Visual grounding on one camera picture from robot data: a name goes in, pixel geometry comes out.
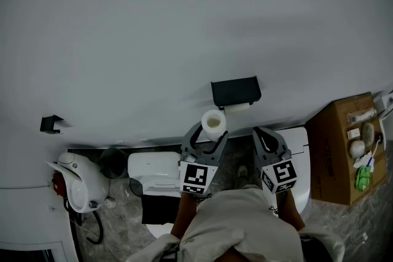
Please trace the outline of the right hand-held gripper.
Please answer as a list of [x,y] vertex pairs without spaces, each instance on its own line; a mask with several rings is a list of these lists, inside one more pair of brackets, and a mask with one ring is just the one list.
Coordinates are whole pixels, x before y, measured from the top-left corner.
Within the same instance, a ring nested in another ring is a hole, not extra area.
[[284,138],[276,131],[259,127],[253,128],[252,138],[255,162],[257,166],[263,166],[261,180],[268,190],[277,194],[293,188],[297,183],[297,173]]

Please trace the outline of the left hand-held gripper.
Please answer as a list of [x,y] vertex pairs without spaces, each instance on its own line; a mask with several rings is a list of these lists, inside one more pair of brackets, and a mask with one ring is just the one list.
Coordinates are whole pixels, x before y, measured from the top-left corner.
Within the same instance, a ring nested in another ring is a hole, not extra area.
[[228,140],[228,131],[219,137],[210,151],[197,153],[195,144],[202,130],[202,124],[198,122],[183,137],[178,164],[181,192],[205,195],[218,170],[220,157]]

